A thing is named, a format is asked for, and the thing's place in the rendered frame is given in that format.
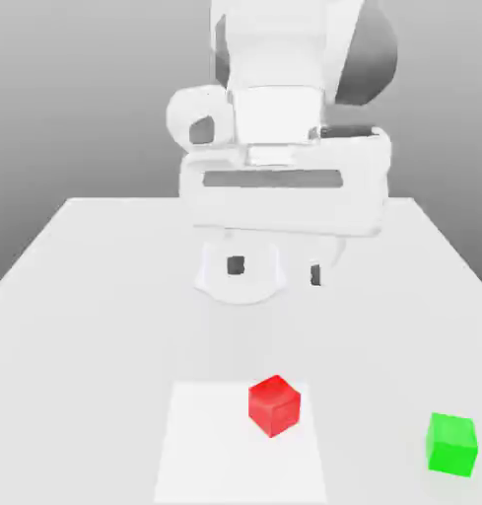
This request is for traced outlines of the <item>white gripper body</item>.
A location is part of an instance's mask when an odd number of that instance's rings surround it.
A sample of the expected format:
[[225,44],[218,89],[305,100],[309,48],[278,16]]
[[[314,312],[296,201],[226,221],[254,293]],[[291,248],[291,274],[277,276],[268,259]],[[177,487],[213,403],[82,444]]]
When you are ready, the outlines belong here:
[[[365,237],[381,227],[391,141],[379,127],[332,127],[294,146],[200,148],[184,156],[179,196],[197,227]],[[335,171],[339,187],[207,186],[206,174],[282,177]]]

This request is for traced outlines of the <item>small red cube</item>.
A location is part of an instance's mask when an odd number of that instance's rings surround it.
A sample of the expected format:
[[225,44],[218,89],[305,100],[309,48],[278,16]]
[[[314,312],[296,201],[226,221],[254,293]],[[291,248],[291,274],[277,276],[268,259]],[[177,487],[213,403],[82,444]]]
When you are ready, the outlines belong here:
[[301,399],[285,379],[274,375],[248,388],[248,416],[272,438],[300,421]]

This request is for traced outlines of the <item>small green cube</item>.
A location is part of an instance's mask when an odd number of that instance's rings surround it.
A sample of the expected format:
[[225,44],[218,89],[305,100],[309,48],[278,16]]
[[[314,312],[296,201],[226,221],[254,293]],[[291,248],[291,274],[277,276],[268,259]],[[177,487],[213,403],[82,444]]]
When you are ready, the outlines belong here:
[[427,468],[471,477],[478,455],[475,424],[471,418],[433,412],[426,435]]

